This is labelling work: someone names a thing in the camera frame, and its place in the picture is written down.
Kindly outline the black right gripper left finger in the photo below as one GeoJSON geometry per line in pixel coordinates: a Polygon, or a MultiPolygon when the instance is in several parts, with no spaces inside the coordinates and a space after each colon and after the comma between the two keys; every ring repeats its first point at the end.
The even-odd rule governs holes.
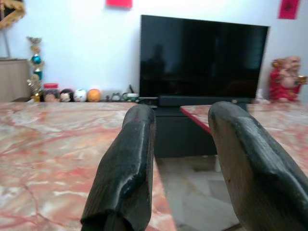
{"type": "Polygon", "coordinates": [[[154,111],[131,107],[102,157],[88,195],[83,231],[144,231],[152,213],[154,111]]]}

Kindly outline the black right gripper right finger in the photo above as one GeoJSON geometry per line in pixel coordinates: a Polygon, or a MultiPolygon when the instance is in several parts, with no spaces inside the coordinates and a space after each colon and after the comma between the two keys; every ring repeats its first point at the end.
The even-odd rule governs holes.
{"type": "Polygon", "coordinates": [[[293,158],[241,107],[213,104],[208,112],[234,212],[248,231],[305,231],[308,179],[293,158]]]}

